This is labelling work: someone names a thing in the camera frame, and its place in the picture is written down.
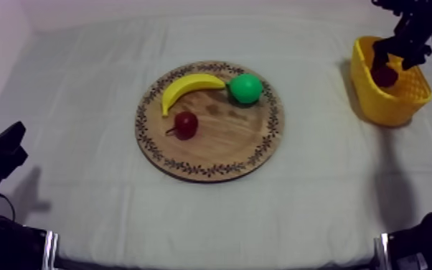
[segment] plastic basket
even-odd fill
[[[417,66],[402,70],[402,58],[390,56],[388,66],[398,73],[395,85],[379,88],[370,74],[374,52],[372,45],[379,37],[360,37],[353,48],[351,76],[363,114],[384,126],[400,126],[432,99],[432,92]]]

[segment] yellow banana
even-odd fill
[[[169,108],[185,93],[196,90],[223,89],[225,82],[210,74],[191,74],[175,80],[162,94],[162,116],[167,116]]]

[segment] cable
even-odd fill
[[[14,208],[14,206],[12,205],[12,203],[10,202],[10,200],[5,195],[3,195],[3,194],[0,193],[0,197],[4,198],[9,203],[10,209],[11,209],[11,221],[15,221],[15,217],[16,216],[15,216],[15,208]]]

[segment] white tablecloth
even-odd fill
[[[0,187],[20,223],[99,264],[304,268],[369,259],[373,237],[432,211],[432,102],[385,130],[349,101],[353,42],[390,35],[391,12],[370,0],[174,2],[26,49],[0,96],[0,132],[27,127],[29,159]],[[234,182],[172,179],[136,143],[146,89],[199,60],[245,65],[283,100],[280,147]],[[422,68],[432,87],[432,58]]]

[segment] round wooden tray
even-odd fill
[[[251,73],[261,79],[263,94],[255,105],[241,108],[229,102],[226,90],[195,91],[182,96],[163,118],[162,93],[175,79],[193,73],[212,74],[226,83]],[[199,120],[196,135],[187,141],[166,135],[182,111]],[[191,182],[223,182],[257,169],[278,147],[283,126],[283,106],[266,80],[245,67],[218,61],[195,62],[163,75],[148,89],[136,114],[137,142],[149,161]]]

